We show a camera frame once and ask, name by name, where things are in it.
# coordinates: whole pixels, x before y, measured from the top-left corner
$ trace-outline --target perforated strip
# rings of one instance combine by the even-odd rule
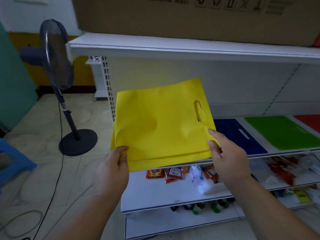
[[[270,107],[272,106],[272,104],[274,103],[274,101],[277,99],[277,97],[280,95],[280,93],[282,92],[282,90],[285,88],[285,86],[288,84],[288,82],[291,80],[291,78],[294,76],[294,74],[297,72],[297,70],[299,69],[299,67],[301,66],[301,63],[297,65],[297,67],[293,70],[291,76],[289,76],[289,78],[286,80],[286,82],[283,84],[283,86],[280,88],[280,90],[278,91],[278,93],[276,94],[276,96],[273,98],[273,100],[271,101],[271,103],[269,104],[269,106],[266,108],[266,110],[263,112],[262,115],[265,115],[266,112],[270,109]]]
[[[101,60],[101,65],[102,65],[102,71],[103,71],[103,74],[106,78],[106,87],[108,89],[108,103],[109,103],[109,108],[111,111],[112,121],[114,122],[115,117],[116,117],[116,106],[115,106],[116,101],[113,101],[108,61],[107,61],[106,56],[101,56],[100,60]]]

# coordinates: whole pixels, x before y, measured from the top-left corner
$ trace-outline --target pedestal fan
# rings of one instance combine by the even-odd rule
[[[61,90],[70,88],[74,80],[73,65],[67,58],[67,42],[65,27],[56,20],[45,20],[40,28],[40,48],[23,47],[19,55],[22,61],[30,65],[44,67],[72,131],[62,138],[59,150],[67,156],[78,156],[90,151],[98,137],[93,130],[76,128],[61,93]]]

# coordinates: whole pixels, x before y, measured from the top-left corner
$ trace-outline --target blue plastic stool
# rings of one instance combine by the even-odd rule
[[[27,158],[24,154],[19,152],[16,148],[2,138],[0,138],[0,153],[6,153],[13,159],[13,162],[8,167],[0,171],[0,186],[2,186],[5,181],[14,176],[20,170],[28,169],[32,171],[37,167],[37,164],[32,162],[29,158]]]

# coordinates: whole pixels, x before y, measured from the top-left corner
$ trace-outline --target forearm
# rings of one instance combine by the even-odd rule
[[[242,207],[257,239],[320,239],[253,178],[226,186]]]
[[[118,204],[117,199],[93,196],[78,217],[72,219],[59,240],[100,240],[103,230]]]

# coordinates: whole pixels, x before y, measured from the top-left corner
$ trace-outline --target hand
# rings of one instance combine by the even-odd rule
[[[116,201],[118,204],[129,181],[127,154],[129,147],[123,145],[114,148],[106,159],[98,166],[95,175],[94,188],[98,196]]]
[[[221,146],[219,148],[214,141],[208,141],[214,168],[222,181],[230,185],[250,178],[249,161],[245,150],[222,133],[212,129],[208,129],[208,132]]]

